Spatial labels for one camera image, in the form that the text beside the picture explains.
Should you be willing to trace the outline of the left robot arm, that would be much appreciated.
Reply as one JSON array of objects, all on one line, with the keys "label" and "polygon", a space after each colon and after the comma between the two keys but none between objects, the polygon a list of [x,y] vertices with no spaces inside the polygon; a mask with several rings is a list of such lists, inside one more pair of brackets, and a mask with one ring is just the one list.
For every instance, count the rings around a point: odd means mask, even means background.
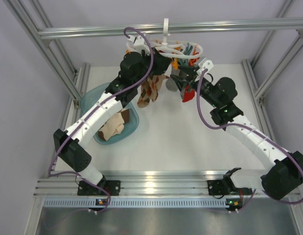
[{"label": "left robot arm", "polygon": [[89,183],[88,188],[94,194],[104,192],[105,177],[85,150],[88,142],[113,115],[136,97],[138,87],[150,75],[164,74],[171,61],[154,48],[150,54],[127,53],[120,63],[118,76],[109,83],[98,101],[73,125],[54,132],[56,157]]}]

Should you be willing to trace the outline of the white round clip hanger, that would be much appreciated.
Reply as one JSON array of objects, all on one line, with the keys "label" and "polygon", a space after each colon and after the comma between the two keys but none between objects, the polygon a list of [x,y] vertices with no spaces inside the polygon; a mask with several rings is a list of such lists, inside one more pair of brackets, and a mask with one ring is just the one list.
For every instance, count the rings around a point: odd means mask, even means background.
[{"label": "white round clip hanger", "polygon": [[[150,40],[146,41],[146,39],[148,39],[147,34],[144,34],[144,36],[142,36],[142,37],[144,38],[147,46],[150,45],[151,47],[156,48],[156,50],[161,55],[172,58],[172,59],[174,59],[174,58],[180,59],[182,62],[187,62],[189,65],[196,63],[197,60],[201,57],[201,55],[203,53],[203,48],[199,44],[193,43],[193,42],[168,40],[168,37],[170,36],[168,18],[164,19],[162,34],[163,34],[162,40],[150,39]],[[127,33],[125,33],[125,36],[126,36],[127,40],[130,37],[130,35]],[[183,59],[183,51],[186,48],[187,43],[192,44],[194,47],[193,56],[191,56],[190,59]]]}]

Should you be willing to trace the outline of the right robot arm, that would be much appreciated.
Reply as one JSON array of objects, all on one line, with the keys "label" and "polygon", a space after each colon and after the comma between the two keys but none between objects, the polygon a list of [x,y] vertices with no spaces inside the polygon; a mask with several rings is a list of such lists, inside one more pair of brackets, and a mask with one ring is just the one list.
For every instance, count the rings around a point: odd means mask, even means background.
[{"label": "right robot arm", "polygon": [[234,81],[220,78],[215,84],[205,79],[208,69],[179,66],[173,79],[179,91],[196,92],[196,104],[202,122],[212,130],[222,129],[240,141],[263,165],[263,170],[229,170],[223,176],[224,190],[235,194],[241,188],[263,191],[281,200],[303,185],[303,154],[289,152],[258,130],[233,102],[238,95]]}]

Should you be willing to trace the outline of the orange clothes peg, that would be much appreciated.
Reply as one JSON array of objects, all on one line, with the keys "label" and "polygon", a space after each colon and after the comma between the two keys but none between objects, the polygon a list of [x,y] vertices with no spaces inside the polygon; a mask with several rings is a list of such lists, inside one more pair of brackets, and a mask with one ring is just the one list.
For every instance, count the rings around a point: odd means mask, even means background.
[{"label": "orange clothes peg", "polygon": [[178,59],[177,58],[174,58],[173,61],[172,61],[172,70],[178,70]]}]

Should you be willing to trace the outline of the argyle beige orange sock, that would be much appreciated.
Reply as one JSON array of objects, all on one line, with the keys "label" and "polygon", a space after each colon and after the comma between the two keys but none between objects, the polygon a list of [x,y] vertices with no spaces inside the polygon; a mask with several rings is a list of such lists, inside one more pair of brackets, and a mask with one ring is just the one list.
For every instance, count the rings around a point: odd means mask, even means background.
[{"label": "argyle beige orange sock", "polygon": [[168,78],[165,74],[149,76],[141,85],[141,94],[137,101],[137,106],[145,108],[150,102],[155,102],[158,99],[158,93],[163,81]]}]

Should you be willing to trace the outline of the red sock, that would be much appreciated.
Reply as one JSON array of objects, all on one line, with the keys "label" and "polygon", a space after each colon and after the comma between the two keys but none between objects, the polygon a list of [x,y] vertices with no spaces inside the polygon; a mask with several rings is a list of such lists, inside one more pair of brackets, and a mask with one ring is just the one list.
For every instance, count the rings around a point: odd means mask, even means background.
[{"label": "red sock", "polygon": [[187,85],[182,89],[181,97],[183,103],[192,100],[195,97],[194,89],[192,89],[190,85]]}]

